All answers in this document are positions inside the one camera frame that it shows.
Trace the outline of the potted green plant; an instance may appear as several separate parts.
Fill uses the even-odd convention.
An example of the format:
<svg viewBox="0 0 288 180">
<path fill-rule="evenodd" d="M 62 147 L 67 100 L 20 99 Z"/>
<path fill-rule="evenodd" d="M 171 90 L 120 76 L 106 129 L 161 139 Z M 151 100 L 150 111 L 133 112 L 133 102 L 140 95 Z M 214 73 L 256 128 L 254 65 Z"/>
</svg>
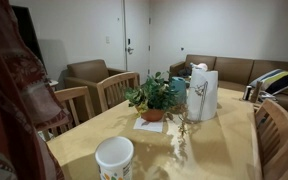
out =
<svg viewBox="0 0 288 180">
<path fill-rule="evenodd" d="M 138 111 L 138 118 L 141 117 L 150 122 L 160 121 L 163 117 L 173 120 L 173 115 L 178 114 L 181 124 L 178 127 L 180 138 L 187 133 L 184 115 L 185 104 L 177 102 L 177 92 L 170 87 L 161 72 L 149 76 L 144 84 L 135 88 L 127 88 L 125 98 L 129 101 L 130 107 Z"/>
</svg>

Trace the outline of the red patterned towel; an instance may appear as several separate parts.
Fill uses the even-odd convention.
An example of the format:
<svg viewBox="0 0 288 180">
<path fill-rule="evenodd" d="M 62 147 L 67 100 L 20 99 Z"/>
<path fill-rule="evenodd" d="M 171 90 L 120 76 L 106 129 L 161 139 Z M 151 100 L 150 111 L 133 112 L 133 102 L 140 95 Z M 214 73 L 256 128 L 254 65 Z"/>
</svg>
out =
<svg viewBox="0 0 288 180">
<path fill-rule="evenodd" d="M 39 132 L 70 121 L 9 1 L 0 0 L 0 180 L 64 180 Z"/>
</svg>

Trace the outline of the white plastic container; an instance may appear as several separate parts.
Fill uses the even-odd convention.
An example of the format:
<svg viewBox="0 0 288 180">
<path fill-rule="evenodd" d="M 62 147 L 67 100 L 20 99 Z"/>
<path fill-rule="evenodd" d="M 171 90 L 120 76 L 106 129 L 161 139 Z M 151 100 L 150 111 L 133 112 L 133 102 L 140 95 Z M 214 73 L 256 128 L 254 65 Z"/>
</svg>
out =
<svg viewBox="0 0 288 180">
<path fill-rule="evenodd" d="M 122 136 L 101 142 L 95 151 L 101 180 L 132 180 L 134 146 Z"/>
</svg>

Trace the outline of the white tv stand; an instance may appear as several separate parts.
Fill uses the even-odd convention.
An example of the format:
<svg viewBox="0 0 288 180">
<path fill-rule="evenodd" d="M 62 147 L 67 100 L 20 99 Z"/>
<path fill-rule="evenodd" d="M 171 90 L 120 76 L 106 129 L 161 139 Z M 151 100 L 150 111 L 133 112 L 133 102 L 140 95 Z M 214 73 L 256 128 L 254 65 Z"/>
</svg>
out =
<svg viewBox="0 0 288 180">
<path fill-rule="evenodd" d="M 55 91 L 55 90 L 56 90 L 56 86 L 58 85 L 58 81 L 56 81 L 56 80 L 49 80 L 49 85 L 50 85 L 51 88 Z"/>
</svg>

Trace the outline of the white paper under plant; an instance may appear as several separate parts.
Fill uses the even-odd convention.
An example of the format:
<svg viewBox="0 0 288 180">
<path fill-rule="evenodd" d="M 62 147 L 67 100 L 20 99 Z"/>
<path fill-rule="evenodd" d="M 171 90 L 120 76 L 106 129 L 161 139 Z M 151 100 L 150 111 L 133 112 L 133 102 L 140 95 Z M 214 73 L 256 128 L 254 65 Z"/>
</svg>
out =
<svg viewBox="0 0 288 180">
<path fill-rule="evenodd" d="M 133 126 L 137 130 L 146 130 L 152 132 L 161 132 L 163 130 L 163 121 L 150 122 L 141 117 L 137 118 Z"/>
</svg>

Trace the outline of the brown sofa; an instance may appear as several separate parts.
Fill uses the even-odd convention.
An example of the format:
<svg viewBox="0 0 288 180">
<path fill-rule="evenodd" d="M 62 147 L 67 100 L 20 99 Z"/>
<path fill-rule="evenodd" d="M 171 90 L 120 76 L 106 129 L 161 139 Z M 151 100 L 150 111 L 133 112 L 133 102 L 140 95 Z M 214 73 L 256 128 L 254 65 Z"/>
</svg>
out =
<svg viewBox="0 0 288 180">
<path fill-rule="evenodd" d="M 252 82 L 256 83 L 260 76 L 270 71 L 276 69 L 288 71 L 288 62 L 284 61 L 189 54 L 184 61 L 170 66 L 169 77 L 184 76 L 185 73 L 191 70 L 191 63 L 205 63 L 209 70 L 218 72 L 219 86 L 221 88 L 236 91 L 244 91 L 247 85 Z M 277 94 L 276 99 L 288 111 L 288 91 Z"/>
</svg>

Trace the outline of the striped cushion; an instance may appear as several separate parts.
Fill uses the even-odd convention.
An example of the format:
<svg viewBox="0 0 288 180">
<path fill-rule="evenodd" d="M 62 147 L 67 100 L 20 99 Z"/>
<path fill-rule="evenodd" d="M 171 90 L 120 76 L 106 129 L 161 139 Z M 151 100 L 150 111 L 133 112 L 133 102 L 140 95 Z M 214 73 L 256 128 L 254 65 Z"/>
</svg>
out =
<svg viewBox="0 0 288 180">
<path fill-rule="evenodd" d="M 256 78 L 250 83 L 255 87 L 257 82 L 262 83 L 261 90 L 271 95 L 279 93 L 288 94 L 288 71 L 275 69 Z"/>
</svg>

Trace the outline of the wooden chair near front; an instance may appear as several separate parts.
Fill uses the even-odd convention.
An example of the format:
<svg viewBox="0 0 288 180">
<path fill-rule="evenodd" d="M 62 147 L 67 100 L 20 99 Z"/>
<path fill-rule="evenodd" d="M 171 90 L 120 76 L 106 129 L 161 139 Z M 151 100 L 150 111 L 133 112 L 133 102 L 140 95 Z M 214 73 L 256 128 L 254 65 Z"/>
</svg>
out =
<svg viewBox="0 0 288 180">
<path fill-rule="evenodd" d="M 288 112 L 266 99 L 255 113 L 262 175 L 279 180 L 288 170 Z"/>
</svg>

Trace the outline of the black flat-screen television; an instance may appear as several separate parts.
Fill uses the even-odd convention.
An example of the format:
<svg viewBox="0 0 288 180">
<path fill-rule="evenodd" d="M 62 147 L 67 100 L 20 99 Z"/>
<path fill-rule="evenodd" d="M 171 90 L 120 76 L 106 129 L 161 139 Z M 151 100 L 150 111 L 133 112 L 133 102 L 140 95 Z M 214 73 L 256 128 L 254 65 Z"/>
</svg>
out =
<svg viewBox="0 0 288 180">
<path fill-rule="evenodd" d="M 35 33 L 35 28 L 27 7 L 12 5 L 18 20 L 19 33 L 25 45 L 43 62 L 42 53 Z"/>
</svg>

